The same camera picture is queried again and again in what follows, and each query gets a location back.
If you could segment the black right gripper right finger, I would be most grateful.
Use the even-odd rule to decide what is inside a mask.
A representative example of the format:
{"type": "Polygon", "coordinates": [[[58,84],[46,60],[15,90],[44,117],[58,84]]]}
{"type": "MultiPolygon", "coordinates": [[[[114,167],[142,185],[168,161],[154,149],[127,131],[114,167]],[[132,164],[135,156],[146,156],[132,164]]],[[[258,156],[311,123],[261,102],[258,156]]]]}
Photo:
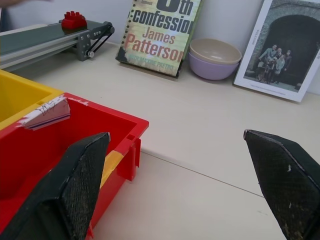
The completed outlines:
{"type": "Polygon", "coordinates": [[[298,143],[244,131],[261,192],[287,240],[320,240],[320,164],[298,143]]]}

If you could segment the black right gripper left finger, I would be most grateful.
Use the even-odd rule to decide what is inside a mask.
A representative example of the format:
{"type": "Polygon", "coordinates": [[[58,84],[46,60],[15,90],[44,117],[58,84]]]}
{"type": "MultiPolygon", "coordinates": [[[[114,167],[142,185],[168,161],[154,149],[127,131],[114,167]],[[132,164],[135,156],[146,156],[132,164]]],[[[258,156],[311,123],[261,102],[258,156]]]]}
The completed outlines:
{"type": "Polygon", "coordinates": [[[0,240],[85,240],[100,192],[108,132],[83,138],[33,188],[0,240]]]}

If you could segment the grey conveyor belt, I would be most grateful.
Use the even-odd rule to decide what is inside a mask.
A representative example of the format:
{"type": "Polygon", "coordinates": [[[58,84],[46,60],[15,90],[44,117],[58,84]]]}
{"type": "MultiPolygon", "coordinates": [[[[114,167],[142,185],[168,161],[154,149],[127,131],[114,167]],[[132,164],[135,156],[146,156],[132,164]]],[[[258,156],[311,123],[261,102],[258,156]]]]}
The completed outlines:
{"type": "Polygon", "coordinates": [[[87,26],[65,29],[62,21],[0,33],[0,70],[12,72],[63,51],[71,50],[79,61],[93,58],[114,32],[111,22],[88,20],[87,26]]]}

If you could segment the yellow tape strip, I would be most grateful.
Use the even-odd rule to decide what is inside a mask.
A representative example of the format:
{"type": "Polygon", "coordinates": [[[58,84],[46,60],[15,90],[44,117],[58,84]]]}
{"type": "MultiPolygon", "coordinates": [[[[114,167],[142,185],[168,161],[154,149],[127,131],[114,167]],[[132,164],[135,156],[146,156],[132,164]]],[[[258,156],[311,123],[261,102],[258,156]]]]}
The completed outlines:
{"type": "Polygon", "coordinates": [[[118,164],[121,162],[121,160],[124,158],[124,156],[115,150],[112,150],[104,159],[104,165],[103,165],[103,171],[101,176],[101,182],[100,182],[100,189],[103,187],[103,185],[106,183],[110,175],[113,173],[113,171],[117,168],[118,164]]]}

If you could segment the red plastic bin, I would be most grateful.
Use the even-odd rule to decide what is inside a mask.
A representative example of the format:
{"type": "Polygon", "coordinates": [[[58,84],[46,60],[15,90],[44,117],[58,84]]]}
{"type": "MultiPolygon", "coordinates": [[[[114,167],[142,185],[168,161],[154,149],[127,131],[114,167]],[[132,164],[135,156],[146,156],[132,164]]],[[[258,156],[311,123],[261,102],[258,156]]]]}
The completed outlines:
{"type": "Polygon", "coordinates": [[[109,133],[105,157],[117,151],[123,159],[99,188],[85,240],[93,238],[93,228],[124,182],[135,178],[140,164],[140,138],[149,126],[148,121],[70,93],[63,95],[70,107],[69,119],[38,130],[18,127],[18,120],[0,130],[0,233],[67,148],[86,137],[109,133]]]}

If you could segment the torn white paper label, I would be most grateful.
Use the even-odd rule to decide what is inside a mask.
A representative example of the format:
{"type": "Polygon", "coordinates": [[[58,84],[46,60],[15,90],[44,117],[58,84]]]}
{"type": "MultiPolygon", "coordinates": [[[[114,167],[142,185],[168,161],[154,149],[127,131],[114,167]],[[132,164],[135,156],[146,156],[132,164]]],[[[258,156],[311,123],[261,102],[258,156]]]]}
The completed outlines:
{"type": "Polygon", "coordinates": [[[67,120],[70,116],[68,100],[62,94],[25,115],[17,122],[17,126],[36,131],[67,120]]]}

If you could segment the yellow plastic bin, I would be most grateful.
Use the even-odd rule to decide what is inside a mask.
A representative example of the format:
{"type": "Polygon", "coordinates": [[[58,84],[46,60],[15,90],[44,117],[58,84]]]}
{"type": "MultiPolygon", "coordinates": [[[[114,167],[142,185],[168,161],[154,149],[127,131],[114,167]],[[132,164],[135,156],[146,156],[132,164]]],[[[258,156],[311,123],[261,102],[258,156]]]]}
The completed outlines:
{"type": "Polygon", "coordinates": [[[0,131],[63,93],[0,69],[0,131]]]}

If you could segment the white framed family photo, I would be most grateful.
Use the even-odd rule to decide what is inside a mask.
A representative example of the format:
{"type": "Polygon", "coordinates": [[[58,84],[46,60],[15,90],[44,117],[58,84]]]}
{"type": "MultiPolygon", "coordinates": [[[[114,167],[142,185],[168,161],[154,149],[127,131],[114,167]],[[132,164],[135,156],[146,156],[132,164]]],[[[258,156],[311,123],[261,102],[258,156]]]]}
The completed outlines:
{"type": "Polygon", "coordinates": [[[234,85],[301,102],[320,67],[320,0],[263,0],[234,85]]]}

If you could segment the lavender bowl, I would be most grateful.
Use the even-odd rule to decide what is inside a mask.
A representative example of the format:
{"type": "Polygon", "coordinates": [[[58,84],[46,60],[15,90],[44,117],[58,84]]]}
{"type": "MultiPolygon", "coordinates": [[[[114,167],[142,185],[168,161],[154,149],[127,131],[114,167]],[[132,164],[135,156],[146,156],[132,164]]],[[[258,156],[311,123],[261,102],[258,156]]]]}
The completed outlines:
{"type": "Polygon", "coordinates": [[[189,66],[191,70],[201,78],[210,81],[219,81],[228,78],[239,66],[235,64],[217,64],[201,60],[188,53],[189,66]]]}

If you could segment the beige bowl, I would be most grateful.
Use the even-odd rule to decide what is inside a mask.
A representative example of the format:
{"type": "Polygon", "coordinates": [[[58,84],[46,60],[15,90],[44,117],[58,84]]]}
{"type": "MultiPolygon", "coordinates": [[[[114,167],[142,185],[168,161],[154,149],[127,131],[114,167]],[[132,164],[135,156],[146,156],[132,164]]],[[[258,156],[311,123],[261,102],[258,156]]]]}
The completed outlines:
{"type": "Polygon", "coordinates": [[[242,54],[236,47],[212,38],[192,40],[189,52],[194,57],[213,64],[234,65],[242,59],[242,54]]]}

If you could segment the red toy building block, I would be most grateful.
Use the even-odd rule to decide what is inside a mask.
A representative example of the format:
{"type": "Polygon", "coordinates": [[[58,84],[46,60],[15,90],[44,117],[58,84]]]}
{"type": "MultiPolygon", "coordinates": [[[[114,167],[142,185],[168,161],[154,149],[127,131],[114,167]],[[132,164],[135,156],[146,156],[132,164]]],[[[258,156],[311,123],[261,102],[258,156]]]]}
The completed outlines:
{"type": "Polygon", "coordinates": [[[61,27],[63,30],[77,30],[87,27],[86,18],[75,11],[67,11],[64,14],[64,19],[61,21],[61,27]]]}

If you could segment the James Patterson paperback book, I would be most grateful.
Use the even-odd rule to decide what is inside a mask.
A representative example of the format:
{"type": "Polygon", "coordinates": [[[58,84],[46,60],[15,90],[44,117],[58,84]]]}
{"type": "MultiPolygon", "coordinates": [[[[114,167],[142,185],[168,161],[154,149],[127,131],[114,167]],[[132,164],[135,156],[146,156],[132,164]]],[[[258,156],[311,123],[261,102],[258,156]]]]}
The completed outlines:
{"type": "Polygon", "coordinates": [[[116,60],[177,78],[204,0],[133,0],[116,60]]]}

